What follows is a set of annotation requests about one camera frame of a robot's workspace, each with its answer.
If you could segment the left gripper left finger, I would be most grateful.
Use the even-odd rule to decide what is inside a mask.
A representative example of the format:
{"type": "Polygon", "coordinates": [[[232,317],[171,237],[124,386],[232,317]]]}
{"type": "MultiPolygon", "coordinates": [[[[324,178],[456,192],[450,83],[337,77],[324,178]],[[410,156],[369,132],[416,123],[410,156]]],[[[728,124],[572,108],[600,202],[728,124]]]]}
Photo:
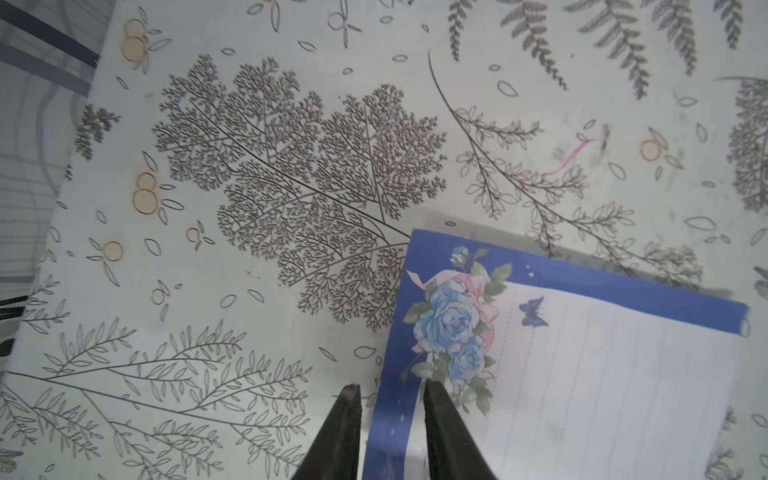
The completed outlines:
{"type": "Polygon", "coordinates": [[[355,480],[358,475],[362,398],[358,384],[342,388],[293,479],[355,480]]]}

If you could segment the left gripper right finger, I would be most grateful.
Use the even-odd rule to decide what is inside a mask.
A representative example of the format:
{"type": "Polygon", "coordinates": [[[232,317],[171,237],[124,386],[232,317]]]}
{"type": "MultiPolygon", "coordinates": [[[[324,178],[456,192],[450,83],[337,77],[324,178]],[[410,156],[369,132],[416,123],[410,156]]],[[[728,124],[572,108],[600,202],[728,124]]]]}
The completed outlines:
{"type": "Polygon", "coordinates": [[[442,383],[426,381],[423,404],[430,478],[495,479],[442,383]]]}

